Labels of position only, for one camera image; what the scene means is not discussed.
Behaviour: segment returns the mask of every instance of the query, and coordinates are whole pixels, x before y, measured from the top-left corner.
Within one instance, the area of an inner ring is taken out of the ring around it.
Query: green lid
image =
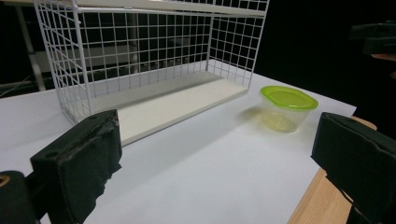
[[[289,87],[266,86],[260,94],[274,105],[288,110],[313,110],[318,107],[316,99]]]

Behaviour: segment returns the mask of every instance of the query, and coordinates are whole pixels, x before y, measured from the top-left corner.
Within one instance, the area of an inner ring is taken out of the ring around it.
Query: wooden surface
[[[373,123],[352,118],[376,130]],[[350,208],[350,202],[327,179],[326,172],[319,168],[288,224],[345,224]]]

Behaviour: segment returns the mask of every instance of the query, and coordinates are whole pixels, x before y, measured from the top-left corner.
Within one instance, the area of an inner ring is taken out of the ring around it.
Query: plastic container
[[[283,87],[261,88],[262,121],[271,129],[292,133],[305,120],[310,111],[318,107],[318,101],[302,91]]]

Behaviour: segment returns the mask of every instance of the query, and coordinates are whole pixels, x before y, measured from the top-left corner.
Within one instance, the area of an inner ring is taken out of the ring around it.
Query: wire grid panel
[[[92,99],[191,74],[210,72],[248,87],[264,24],[257,16],[78,7],[64,0],[35,0],[35,9],[61,108],[74,123],[95,112]]]

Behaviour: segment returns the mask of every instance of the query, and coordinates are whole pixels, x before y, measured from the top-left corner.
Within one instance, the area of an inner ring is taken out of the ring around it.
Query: white table
[[[85,223],[287,223],[318,170],[321,112],[356,107],[305,91],[318,108],[297,132],[277,133],[260,119],[266,85],[288,86],[254,75],[246,95],[124,147]],[[28,175],[30,157],[72,125],[55,91],[42,91],[0,100],[0,127],[0,170]]]

